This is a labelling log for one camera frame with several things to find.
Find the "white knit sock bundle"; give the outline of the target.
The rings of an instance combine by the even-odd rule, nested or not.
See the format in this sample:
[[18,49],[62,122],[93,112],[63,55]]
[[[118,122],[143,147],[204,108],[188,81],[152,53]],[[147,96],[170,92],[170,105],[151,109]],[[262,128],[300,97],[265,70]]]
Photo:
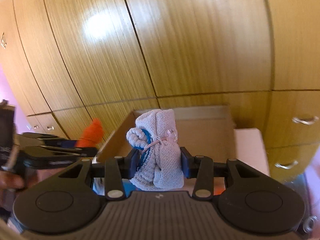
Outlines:
[[154,109],[143,113],[126,139],[139,150],[140,160],[131,183],[143,191],[169,191],[184,186],[175,112]]

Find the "orange sock bundle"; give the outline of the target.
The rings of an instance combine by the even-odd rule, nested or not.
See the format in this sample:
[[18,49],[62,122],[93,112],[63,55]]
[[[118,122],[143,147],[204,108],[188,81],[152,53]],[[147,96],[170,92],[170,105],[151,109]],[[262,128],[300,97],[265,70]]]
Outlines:
[[78,148],[96,147],[102,142],[104,131],[99,119],[94,119],[89,126],[87,126],[80,138],[76,141],[75,146]]

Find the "cardboard box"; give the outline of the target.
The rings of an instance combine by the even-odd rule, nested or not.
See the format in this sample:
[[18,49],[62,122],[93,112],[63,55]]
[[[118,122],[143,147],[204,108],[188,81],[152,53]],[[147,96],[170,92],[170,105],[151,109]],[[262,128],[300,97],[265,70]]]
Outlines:
[[[128,114],[99,150],[97,162],[102,163],[115,156],[127,156],[131,146],[126,134],[145,112],[146,109]],[[220,163],[236,157],[234,122],[228,106],[180,107],[175,108],[174,112],[178,144],[191,155],[205,155]]]

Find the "wooden wardrobe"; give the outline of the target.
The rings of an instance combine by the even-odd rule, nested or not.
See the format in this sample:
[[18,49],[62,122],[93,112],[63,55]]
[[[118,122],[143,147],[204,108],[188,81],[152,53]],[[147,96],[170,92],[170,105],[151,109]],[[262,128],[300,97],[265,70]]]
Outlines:
[[[133,109],[227,104],[289,180],[319,146],[319,0],[1,0],[1,70],[28,128],[111,134]],[[274,166],[297,160],[290,170]]]

